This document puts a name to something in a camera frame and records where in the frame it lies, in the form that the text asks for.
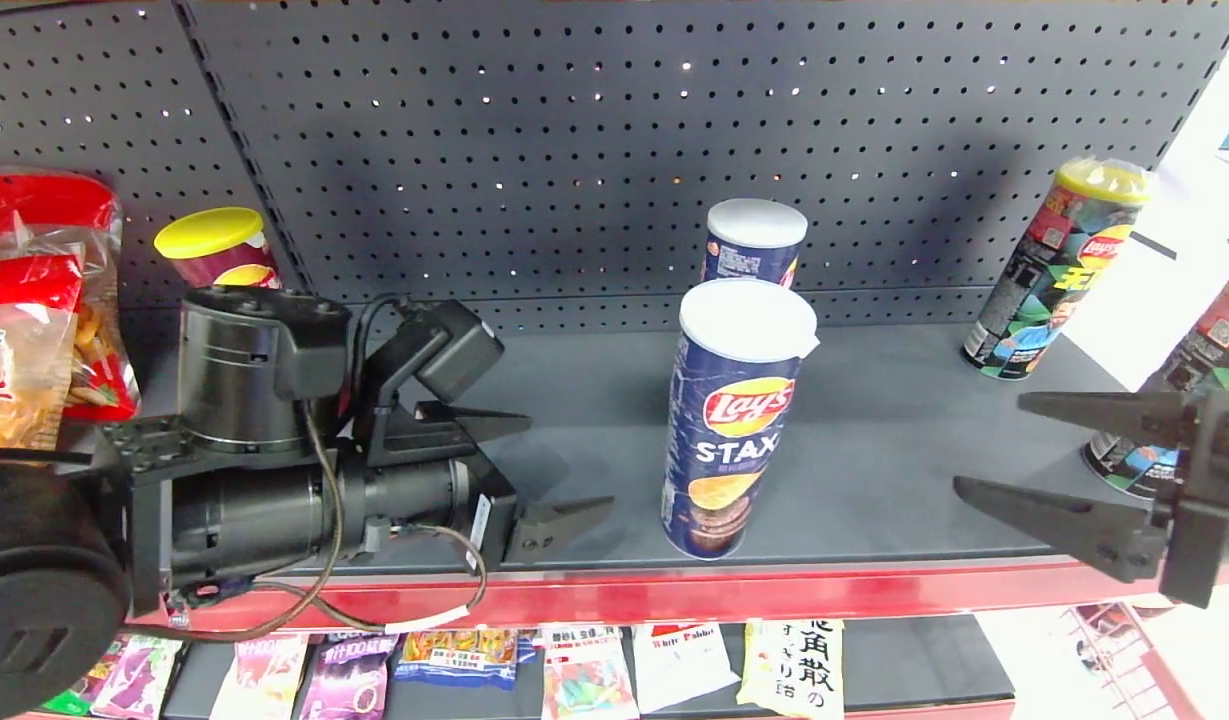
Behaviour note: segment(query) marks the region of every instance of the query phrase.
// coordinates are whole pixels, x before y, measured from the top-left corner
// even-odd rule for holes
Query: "potato chip image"
[[[760,478],[761,473],[698,478],[689,483],[689,500],[704,510],[720,510],[742,498]]]

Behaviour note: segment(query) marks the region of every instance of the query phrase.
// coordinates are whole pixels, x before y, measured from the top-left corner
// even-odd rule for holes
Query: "gray shelf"
[[[742,625],[724,625],[725,648],[736,673],[744,668]],[[624,641],[629,667],[630,641]],[[203,720],[231,662],[231,646],[193,648],[166,720]],[[1007,672],[972,616],[905,620],[848,620],[844,634],[846,710],[962,705],[1013,698]],[[665,708],[646,718],[768,716],[757,706],[734,705],[737,686]],[[532,720],[542,708],[542,665],[519,666],[514,692],[393,683],[387,720]]]
[[[1059,340],[1026,382],[975,372],[962,326],[820,328],[791,420],[747,537],[720,565],[938,562],[1050,555],[952,495],[952,475],[1131,503],[1077,457],[1088,430],[1019,412],[1025,391],[1120,389]],[[526,413],[535,428],[487,446],[530,500],[608,493],[614,515],[531,570],[699,565],[659,523],[666,387],[677,333],[509,338],[505,358],[458,403]],[[172,358],[154,365],[151,409],[172,410]],[[454,570],[447,546],[396,542],[339,575]],[[505,568],[505,570],[524,568]],[[293,569],[310,574],[313,569]]]

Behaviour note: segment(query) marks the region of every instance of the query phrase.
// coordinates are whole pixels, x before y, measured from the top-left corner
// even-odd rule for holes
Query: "stax text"
[[[761,460],[778,447],[779,434],[766,437],[745,439],[742,442],[699,442],[696,444],[696,457],[699,462],[715,462],[719,457],[723,464]]]

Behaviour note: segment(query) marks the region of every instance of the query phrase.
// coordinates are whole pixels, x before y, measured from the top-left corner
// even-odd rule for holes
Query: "plastic packaging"
[[[61,711],[64,715],[88,715],[88,709],[93,702],[98,700],[98,693],[107,683],[108,676],[116,668],[116,662],[120,661],[120,651],[125,650],[129,638],[118,636],[103,652],[100,660],[76,684],[58,693],[52,700],[44,703],[43,708],[53,711]]]
[[[632,655],[637,705],[645,714],[737,683],[717,623],[637,625]]]
[[[637,720],[618,628],[546,628],[542,720]]]
[[[1118,160],[1063,163],[971,328],[962,355],[982,374],[1026,378],[1085,292],[1129,240],[1149,173]]]
[[[843,718],[843,632],[842,620],[748,623],[739,705],[807,720]]]
[[[0,256],[50,256],[82,249],[84,291],[71,351],[71,387],[64,417],[120,421],[143,398],[120,340],[117,267],[120,204],[87,177],[0,167]]]
[[[289,720],[304,678],[307,638],[277,635],[236,643],[210,720]]]
[[[102,718],[157,720],[181,648],[179,641],[132,636],[90,711]]]
[[[248,208],[215,208],[186,215],[165,225],[154,245],[193,288],[281,286],[272,249],[263,237],[263,217]]]
[[[71,252],[0,260],[0,447],[55,447],[81,286]]]
[[[817,324],[809,302],[755,278],[683,296],[660,512],[686,555],[715,560],[742,539]]]
[[[517,682],[515,630],[426,630],[409,633],[393,678],[460,688],[510,691]]]
[[[718,278],[756,278],[791,288],[809,220],[779,202],[719,202],[707,210],[704,283]]]
[[[1141,392],[1195,393],[1207,388],[1229,389],[1229,278]],[[1154,498],[1159,484],[1175,479],[1179,448],[1099,432],[1082,446],[1082,457],[1110,487],[1136,498]]]
[[[321,644],[299,720],[380,720],[396,641],[396,635],[366,635]]]

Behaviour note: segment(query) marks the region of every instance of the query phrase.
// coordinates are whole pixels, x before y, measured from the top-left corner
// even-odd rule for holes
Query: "snack bag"
[[[0,167],[0,252],[55,254],[75,245],[84,249],[84,291],[64,415],[129,420],[143,398],[117,324],[120,204],[87,177]]]
[[[306,656],[304,635],[236,643],[210,720],[289,720]]]
[[[0,259],[0,447],[55,447],[80,286],[66,252]]]
[[[322,644],[299,720],[380,720],[396,639],[366,635]]]
[[[181,648],[179,641],[132,636],[90,711],[120,720],[157,720]]]
[[[527,665],[538,660],[541,643],[538,630],[517,630],[517,665]]]
[[[618,628],[544,629],[542,720],[637,720]]]
[[[460,688],[494,687],[510,691],[517,683],[515,630],[428,630],[406,635],[393,678]]]
[[[753,703],[789,718],[844,716],[842,620],[755,620],[744,630],[744,683],[739,705]]]
[[[637,625],[632,652],[635,699],[646,714],[737,683],[717,623]]]
[[[103,684],[107,683],[108,676],[112,675],[116,662],[120,660],[120,651],[125,650],[127,643],[129,643],[128,638],[124,638],[124,635],[118,636],[107,648],[107,652],[103,652],[103,659],[88,673],[85,673],[81,679],[76,679],[75,686],[58,693],[53,700],[44,703],[43,708],[61,711],[65,715],[88,715],[90,706],[93,705],[93,702],[98,700],[98,693],[102,692]]]

